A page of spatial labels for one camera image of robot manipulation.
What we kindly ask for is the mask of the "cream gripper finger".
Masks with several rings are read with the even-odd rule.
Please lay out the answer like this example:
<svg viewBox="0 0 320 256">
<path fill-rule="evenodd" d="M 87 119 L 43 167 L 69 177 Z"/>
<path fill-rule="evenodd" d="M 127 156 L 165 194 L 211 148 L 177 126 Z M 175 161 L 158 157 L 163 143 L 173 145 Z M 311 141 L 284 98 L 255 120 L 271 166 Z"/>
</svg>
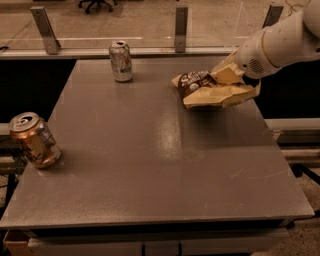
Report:
<svg viewBox="0 0 320 256">
<path fill-rule="evenodd" d="M 213 69 L 211 76 L 219 84 L 233 84 L 241 82 L 244 73 L 245 71 L 236 63 L 231 63 L 224 67 Z"/>
</svg>

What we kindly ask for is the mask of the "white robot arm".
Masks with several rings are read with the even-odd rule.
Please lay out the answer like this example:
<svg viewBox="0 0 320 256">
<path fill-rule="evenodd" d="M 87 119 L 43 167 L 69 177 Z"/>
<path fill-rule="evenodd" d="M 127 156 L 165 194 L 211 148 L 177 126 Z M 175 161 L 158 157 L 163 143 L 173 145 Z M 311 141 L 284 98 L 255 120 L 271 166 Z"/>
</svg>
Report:
<svg viewBox="0 0 320 256">
<path fill-rule="evenodd" d="M 243 76 L 260 79 L 283 67 L 320 59 L 320 0 L 306 0 L 304 8 L 267 26 L 213 68 L 220 84 L 238 83 Z"/>
</svg>

